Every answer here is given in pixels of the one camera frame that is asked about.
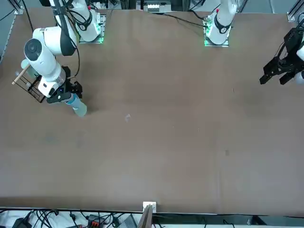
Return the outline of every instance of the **electrical wire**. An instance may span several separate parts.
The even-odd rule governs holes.
[[[194,13],[194,15],[197,17],[197,18],[199,18],[199,19],[201,19],[201,20],[204,20],[205,19],[205,17],[200,17],[195,11],[193,11],[193,10],[189,10],[189,12],[192,12],[192,13]]]
[[[232,225],[233,228],[235,228],[235,227],[234,227],[234,224],[233,224],[232,222],[228,223],[226,220],[223,219],[223,223],[224,223],[224,224],[227,224],[227,225]]]
[[[200,1],[198,1],[198,2],[197,2],[190,10],[188,10],[188,11],[193,10],[193,9],[194,9],[197,5],[199,5],[201,2],[202,2],[201,6],[204,5],[205,1],[206,1],[206,0],[200,0]]]
[[[76,12],[76,11],[74,11],[74,10],[70,10],[69,8],[67,8],[67,11],[68,12],[70,12],[70,14],[71,14],[71,16],[72,16],[72,18],[75,20],[75,21],[77,21],[79,24],[85,24],[85,22],[86,22],[86,19],[85,19],[85,17],[84,16],[82,16],[80,13],[78,13],[78,12]],[[81,17],[81,19],[83,19],[84,21],[83,22],[81,22],[80,20],[78,20],[72,13],[74,13],[74,14],[77,14],[78,16],[80,16]]]
[[[38,215],[38,211],[36,211],[36,216],[37,216],[37,221],[36,221],[36,224],[37,224],[37,222],[38,221],[40,221],[41,223],[42,223],[42,217],[43,217],[43,215],[45,215],[45,211],[39,211],[39,213],[40,213],[40,216]],[[48,227],[48,228],[51,228],[51,226],[49,225],[49,224],[44,224],[46,227]]]
[[[106,228],[109,228],[110,226],[114,227],[114,228],[117,228],[116,224],[114,223],[114,220],[115,219],[118,219],[119,217],[121,217],[122,215],[124,215],[125,213],[122,213],[121,215],[115,217],[114,215],[115,214],[110,214],[110,216],[112,217],[112,222],[111,222],[111,218],[109,220],[109,222],[106,224],[108,225]]]
[[[3,18],[0,19],[0,21],[2,21],[3,19],[5,19],[6,17],[8,17],[12,12],[14,12],[15,10],[13,9],[11,12],[9,12],[7,15],[5,15]]]
[[[184,21],[184,22],[186,22],[186,23],[189,23],[189,24],[192,24],[192,25],[196,25],[196,26],[199,26],[199,27],[208,28],[207,25],[197,24],[197,23],[194,23],[194,22],[191,22],[191,21],[188,21],[188,20],[185,20],[185,19],[182,19],[182,18],[173,16],[173,15],[170,15],[170,14],[165,14],[165,13],[156,13],[156,14],[157,14],[157,15],[164,15],[164,16],[172,17],[172,18],[175,18],[175,19],[177,19],[177,20],[181,20],[181,21]]]
[[[213,13],[219,6],[220,6],[220,4],[219,4],[216,8],[213,9],[212,13]]]
[[[99,218],[99,221],[98,221],[98,228],[100,228],[100,213],[98,212],[98,218]]]
[[[45,223],[43,222],[43,220],[41,219],[41,218],[43,217],[43,215],[44,215],[44,216],[46,215],[45,212],[46,212],[46,210],[37,210],[37,211],[36,211],[37,221],[36,221],[36,223],[35,223],[35,225],[34,225],[33,228],[35,228],[35,226],[37,225],[38,221],[40,221],[41,224],[45,225],[46,227],[51,228],[51,225],[50,225],[50,223],[49,223],[48,220],[47,220],[47,223],[45,224]]]
[[[206,226],[207,226],[207,221],[205,220],[205,217],[204,217],[204,216],[203,216],[203,221],[204,221],[204,223],[205,223],[204,228],[206,228]]]
[[[30,27],[31,27],[31,29],[32,29],[32,32],[34,32],[34,28],[33,28],[33,25],[32,25],[32,21],[30,20],[30,17],[29,17],[28,8],[27,8],[27,6],[26,6],[24,0],[21,0],[21,1],[22,1],[22,4],[23,4],[24,8],[25,8],[26,13],[27,13],[29,25],[30,25]]]
[[[71,39],[71,37],[67,34],[67,32],[66,32],[64,29],[62,29],[62,27],[61,27],[61,25],[59,25],[59,23],[58,23],[58,26],[61,28],[61,30],[63,30],[64,34],[70,39],[70,41],[72,42],[72,44],[73,44],[74,47],[76,48],[77,56],[78,56],[78,69],[77,69],[77,71],[76,71],[76,74],[75,74],[74,76],[72,76],[72,77],[76,77],[76,76],[78,75],[79,69],[80,69],[80,55],[79,55],[79,50],[78,50],[77,45],[75,44],[75,42]]]
[[[85,215],[83,214],[83,212],[82,212],[82,211],[80,211],[80,214],[82,214],[82,216],[83,216],[83,217],[85,217],[85,219],[86,219],[86,220],[88,220],[88,219],[89,219],[89,217],[88,217],[88,216],[85,216]]]
[[[43,227],[43,225],[45,225],[44,221],[48,219],[48,216],[51,214],[51,213],[55,213],[56,214],[56,210],[50,210],[46,215],[45,217],[42,219],[42,223],[41,223],[41,228]]]

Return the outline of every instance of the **table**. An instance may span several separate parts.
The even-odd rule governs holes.
[[[54,25],[48,8],[30,15]],[[236,15],[230,47],[212,48],[201,28],[114,10],[104,44],[79,45],[81,119],[11,85],[31,38],[17,16],[0,71],[0,205],[303,215],[304,88],[259,84],[291,27]],[[76,71],[76,54],[57,59]]]

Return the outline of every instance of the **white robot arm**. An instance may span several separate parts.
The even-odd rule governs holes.
[[[221,0],[219,10],[211,14],[212,25],[207,37],[212,43],[223,44],[229,36],[231,22],[237,12],[235,0]]]
[[[75,52],[77,39],[67,17],[67,4],[71,4],[76,26],[85,41],[94,40],[99,34],[97,14],[89,11],[85,0],[49,0],[58,26],[38,28],[24,47],[24,54],[31,66],[42,75],[38,90],[46,97],[65,82],[66,73],[56,61],[56,55],[71,56]]]

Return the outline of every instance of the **plastic bottle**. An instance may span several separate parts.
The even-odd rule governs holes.
[[[66,102],[66,104],[70,105],[73,107],[74,112],[80,116],[83,117],[85,116],[87,112],[87,107],[84,103],[81,102],[79,97],[76,94],[72,94],[71,98],[69,101]]]

